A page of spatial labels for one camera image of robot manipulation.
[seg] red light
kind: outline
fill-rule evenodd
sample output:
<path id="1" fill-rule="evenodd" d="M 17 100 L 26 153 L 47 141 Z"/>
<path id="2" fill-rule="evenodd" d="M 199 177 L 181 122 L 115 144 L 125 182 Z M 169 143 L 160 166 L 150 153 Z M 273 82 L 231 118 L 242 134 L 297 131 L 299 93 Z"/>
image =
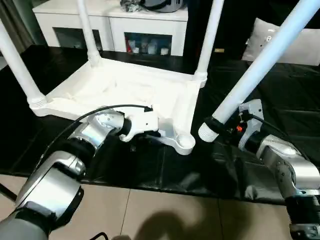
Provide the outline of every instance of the red light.
<path id="1" fill-rule="evenodd" d="M 242 126 L 237 126 L 237 127 L 236 127 L 236 130 L 237 130 L 238 132 L 242 132 L 243 128 L 242 128 Z"/>

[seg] black tablecloth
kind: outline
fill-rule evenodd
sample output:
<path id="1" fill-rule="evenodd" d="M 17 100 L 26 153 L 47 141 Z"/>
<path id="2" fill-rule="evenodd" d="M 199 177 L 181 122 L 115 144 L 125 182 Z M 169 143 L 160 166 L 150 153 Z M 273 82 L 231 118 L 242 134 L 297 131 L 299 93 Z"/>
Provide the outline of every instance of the black tablecloth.
<path id="1" fill-rule="evenodd" d="M 103 52 L 102 56 L 188 74 L 195 70 L 195 64 L 182 57 L 119 52 Z M 31 46 L 22 58 L 39 89 L 47 94 L 83 65 L 87 55 L 80 49 Z M 214 143 L 204 143 L 198 137 L 204 117 L 213 113 L 250 65 L 215 56 L 212 62 L 196 104 L 191 130 L 196 147 L 190 155 L 181 156 L 172 147 L 143 137 L 129 143 L 109 137 L 83 182 L 282 204 L 272 173 L 253 154 L 226 144 L 221 137 Z M 71 121 L 52 115 L 35 116 L 8 66 L 0 71 L 0 79 L 0 174 L 28 176 L 48 143 Z M 276 64 L 248 100 L 256 98 L 262 100 L 264 118 L 287 132 L 320 167 L 319 67 Z"/>

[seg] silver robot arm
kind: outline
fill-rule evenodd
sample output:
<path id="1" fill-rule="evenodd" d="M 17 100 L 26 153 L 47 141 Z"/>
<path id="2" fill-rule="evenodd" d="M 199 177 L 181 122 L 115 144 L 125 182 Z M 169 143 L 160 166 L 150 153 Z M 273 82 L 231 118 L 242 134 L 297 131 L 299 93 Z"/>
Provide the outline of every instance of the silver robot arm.
<path id="1" fill-rule="evenodd" d="M 158 130 L 158 117 L 152 112 L 145 112 L 145 116 L 147 124 L 139 129 L 112 109 L 89 116 L 28 178 L 14 212 L 0 222 L 0 239 L 46 240 L 51 231 L 66 225 L 84 195 L 80 180 L 86 174 L 86 164 L 108 135 L 132 139 L 135 134 Z"/>
<path id="2" fill-rule="evenodd" d="M 289 142 L 265 137 L 256 152 L 274 174 L 290 216 L 290 232 L 296 240 L 320 239 L 320 174 Z"/>
<path id="3" fill-rule="evenodd" d="M 290 216 L 292 238 L 320 240 L 319 170 L 292 143 L 261 131 L 266 122 L 259 99 L 241 104 L 238 110 L 236 127 L 228 128 L 211 116 L 205 124 L 240 150 L 254 153 L 274 174 Z"/>

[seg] tile floor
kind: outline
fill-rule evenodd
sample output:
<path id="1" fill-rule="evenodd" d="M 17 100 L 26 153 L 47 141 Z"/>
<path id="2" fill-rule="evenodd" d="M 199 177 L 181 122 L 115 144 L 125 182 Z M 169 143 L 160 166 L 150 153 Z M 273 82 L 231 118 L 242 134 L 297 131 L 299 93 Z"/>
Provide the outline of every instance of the tile floor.
<path id="1" fill-rule="evenodd" d="M 0 175 L 18 193 L 25 178 Z M 117 187 L 83 185 L 71 222 L 50 240 L 291 240 L 286 208 Z M 0 195 L 0 220 L 14 205 Z"/>

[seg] white pillow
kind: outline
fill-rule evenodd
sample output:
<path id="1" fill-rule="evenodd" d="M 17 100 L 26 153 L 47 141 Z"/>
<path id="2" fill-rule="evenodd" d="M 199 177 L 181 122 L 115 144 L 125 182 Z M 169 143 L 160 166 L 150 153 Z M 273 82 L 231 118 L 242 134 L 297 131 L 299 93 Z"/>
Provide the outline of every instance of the white pillow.
<path id="1" fill-rule="evenodd" d="M 256 18 L 242 60 L 254 61 L 278 29 L 278 26 Z M 318 66 L 320 64 L 320 29 L 303 29 L 278 63 Z"/>

